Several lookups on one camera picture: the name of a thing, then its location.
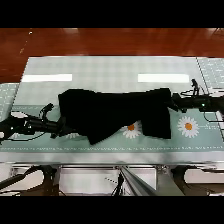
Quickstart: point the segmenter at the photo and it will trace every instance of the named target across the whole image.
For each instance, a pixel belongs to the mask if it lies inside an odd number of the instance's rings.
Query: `daisy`
[[[178,122],[178,130],[182,132],[182,135],[185,135],[185,137],[195,137],[198,135],[198,124],[194,120],[194,118],[190,117],[182,117]]]
[[[123,131],[123,135],[125,135],[126,138],[135,138],[141,134],[140,132],[141,126],[139,122],[135,122],[132,125],[124,126],[121,128],[121,131]]]
[[[80,136],[78,133],[71,133],[71,134],[66,135],[66,138],[75,138],[78,136]]]
[[[15,139],[15,138],[18,138],[19,136],[20,136],[19,133],[14,133],[14,134],[11,136],[11,138]]]

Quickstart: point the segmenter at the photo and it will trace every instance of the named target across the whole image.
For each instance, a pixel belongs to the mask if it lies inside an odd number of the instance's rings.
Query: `reddish brown floor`
[[[0,82],[19,82],[30,56],[224,57],[216,28],[1,28]]]

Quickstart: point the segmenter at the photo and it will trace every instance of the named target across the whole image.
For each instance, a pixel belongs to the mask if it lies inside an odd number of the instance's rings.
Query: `table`
[[[69,88],[111,93],[139,92],[160,87],[181,92],[191,88],[191,83],[140,83],[138,74],[142,73],[188,74],[190,79],[195,78],[207,90],[200,60],[195,57],[31,57],[19,84],[12,110],[38,116],[43,106],[53,103],[55,108],[48,117],[50,120],[57,120],[60,116],[57,95]],[[43,78],[53,74],[72,74],[72,80],[24,82],[30,76],[39,75]],[[74,105],[81,109],[80,105],[75,104],[75,99]],[[186,164],[224,161],[224,144],[218,124],[207,123],[198,110],[189,110],[186,114],[170,110],[170,114],[171,140],[155,139],[142,134],[129,139],[120,130],[107,140],[91,146],[85,136],[65,136],[53,140],[46,134],[29,142],[4,141],[0,161],[54,164]],[[188,138],[178,130],[177,125],[183,122],[185,116],[193,118],[199,127],[195,138]],[[207,117],[216,119],[214,113]]]

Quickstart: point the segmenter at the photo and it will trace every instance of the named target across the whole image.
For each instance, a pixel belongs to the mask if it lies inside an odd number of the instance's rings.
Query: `checkered tablecloth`
[[[137,78],[140,73],[188,74],[190,79],[196,79],[203,88],[206,88],[196,58],[148,56],[32,57],[28,60],[24,76],[72,74],[72,81],[22,82],[20,83],[13,104],[13,110],[19,110],[37,116],[43,106],[48,103],[53,103],[55,108],[49,113],[49,119],[57,120],[60,116],[57,95],[70,88],[110,93],[146,91],[160,87],[169,87],[172,92],[191,89],[190,83],[139,83]],[[76,105],[75,99],[74,106],[78,110],[82,109],[81,105]],[[85,158],[88,158],[87,155],[91,154],[94,161],[102,156],[102,153],[104,155],[101,157],[101,160],[104,161],[108,161],[107,154],[111,156],[111,153],[117,158],[115,161],[124,158],[124,153],[126,153],[125,158],[131,158],[130,160],[136,161],[134,155],[139,154],[141,157],[142,153],[141,159],[138,157],[137,160],[146,162],[148,157],[145,156],[145,153],[150,157],[150,153],[210,152],[224,150],[219,126],[214,123],[207,123],[197,110],[189,110],[186,114],[170,111],[170,114],[171,140],[155,139],[142,134],[134,139],[130,139],[124,136],[122,131],[118,131],[110,138],[94,146],[90,146],[85,136],[74,135],[72,138],[65,136],[53,140],[49,138],[49,134],[46,134],[39,139],[29,142],[19,142],[19,144],[15,144],[15,142],[3,142],[1,151],[28,154],[32,154],[33,152],[39,152],[40,154],[52,153],[52,155],[55,155],[55,153],[67,153],[69,155],[71,153],[78,153],[79,155],[82,154]],[[208,118],[216,119],[213,113],[209,114]],[[186,134],[178,130],[178,124],[186,119],[190,119],[192,122],[195,121],[199,128],[199,133],[194,138],[189,138],[189,136],[186,136]],[[24,136],[18,136],[18,139],[24,139]]]

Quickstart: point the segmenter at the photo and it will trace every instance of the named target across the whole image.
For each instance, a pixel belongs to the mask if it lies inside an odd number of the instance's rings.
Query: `flower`
[[[125,135],[126,138],[135,138],[141,134],[140,132],[141,126],[138,122],[135,122],[132,125],[124,126],[121,128],[121,131],[123,131],[123,135]]]
[[[198,124],[194,120],[194,118],[190,117],[182,117],[179,122],[177,127],[179,128],[179,131],[182,131],[182,135],[185,135],[185,137],[195,137],[198,135]]]
[[[19,133],[14,133],[14,134],[11,136],[11,138],[15,139],[15,138],[18,138],[19,136],[20,136]]]
[[[75,137],[78,137],[78,136],[79,136],[78,133],[71,133],[71,134],[66,135],[66,138],[75,138]]]

